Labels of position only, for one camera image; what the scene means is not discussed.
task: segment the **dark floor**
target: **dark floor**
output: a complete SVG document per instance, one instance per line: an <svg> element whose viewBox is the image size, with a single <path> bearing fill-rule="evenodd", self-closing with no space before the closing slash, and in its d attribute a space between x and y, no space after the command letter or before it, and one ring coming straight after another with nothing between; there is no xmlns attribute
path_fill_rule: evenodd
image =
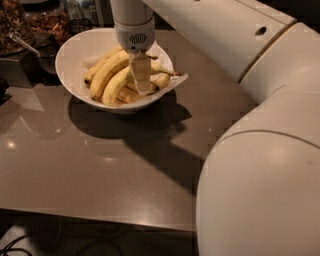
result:
<svg viewBox="0 0 320 256"><path fill-rule="evenodd" d="M1 249L15 243L7 255L28 256L198 256L195 234L132 225L57 218L43 215L0 214Z"/></svg>

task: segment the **jar of nuts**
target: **jar of nuts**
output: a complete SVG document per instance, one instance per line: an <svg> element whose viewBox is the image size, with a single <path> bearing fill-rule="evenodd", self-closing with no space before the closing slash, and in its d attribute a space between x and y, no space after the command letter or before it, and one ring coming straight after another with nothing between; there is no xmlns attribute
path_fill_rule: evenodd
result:
<svg viewBox="0 0 320 256"><path fill-rule="evenodd" d="M59 45L70 38L68 18L59 0L21 0L33 32L52 34Z"/></svg>
<svg viewBox="0 0 320 256"><path fill-rule="evenodd" d="M25 49L10 38L11 33L18 33L28 44L34 43L35 37L19 0L0 0L0 56Z"/></svg>

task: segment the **countertop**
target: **countertop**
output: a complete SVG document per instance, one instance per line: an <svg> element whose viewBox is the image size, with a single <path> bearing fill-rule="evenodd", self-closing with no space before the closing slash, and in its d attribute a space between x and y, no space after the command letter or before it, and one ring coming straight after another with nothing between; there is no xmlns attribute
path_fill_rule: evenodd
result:
<svg viewBox="0 0 320 256"><path fill-rule="evenodd" d="M196 230L205 159L256 105L177 32L157 31L157 40L189 78L138 113L94 109L63 85L7 90L0 208Z"/></svg>

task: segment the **bowl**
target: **bowl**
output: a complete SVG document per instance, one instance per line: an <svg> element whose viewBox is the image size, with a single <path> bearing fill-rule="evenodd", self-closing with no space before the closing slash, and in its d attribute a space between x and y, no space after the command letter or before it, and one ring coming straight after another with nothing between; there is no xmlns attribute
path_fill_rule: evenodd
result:
<svg viewBox="0 0 320 256"><path fill-rule="evenodd" d="M55 61L56 72L63 86L72 95L95 108L117 114L131 114L157 101L187 78L187 74L171 78L169 85L160 92L119 107L105 106L101 102L94 101L90 98L89 88L84 83L83 75L90 64L117 44L116 32L112 28L87 30L70 38L59 49ZM148 52L158 56L156 61L165 68L173 70L169 56L156 42Z"/></svg>

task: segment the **tabletop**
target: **tabletop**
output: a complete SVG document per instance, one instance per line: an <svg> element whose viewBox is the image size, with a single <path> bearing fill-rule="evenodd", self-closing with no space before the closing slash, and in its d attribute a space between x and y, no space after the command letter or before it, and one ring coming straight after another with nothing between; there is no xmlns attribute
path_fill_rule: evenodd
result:
<svg viewBox="0 0 320 256"><path fill-rule="evenodd" d="M206 157L256 105L177 32L156 37L189 78L135 114L97 110L63 85L7 90L0 208L196 231Z"/></svg>

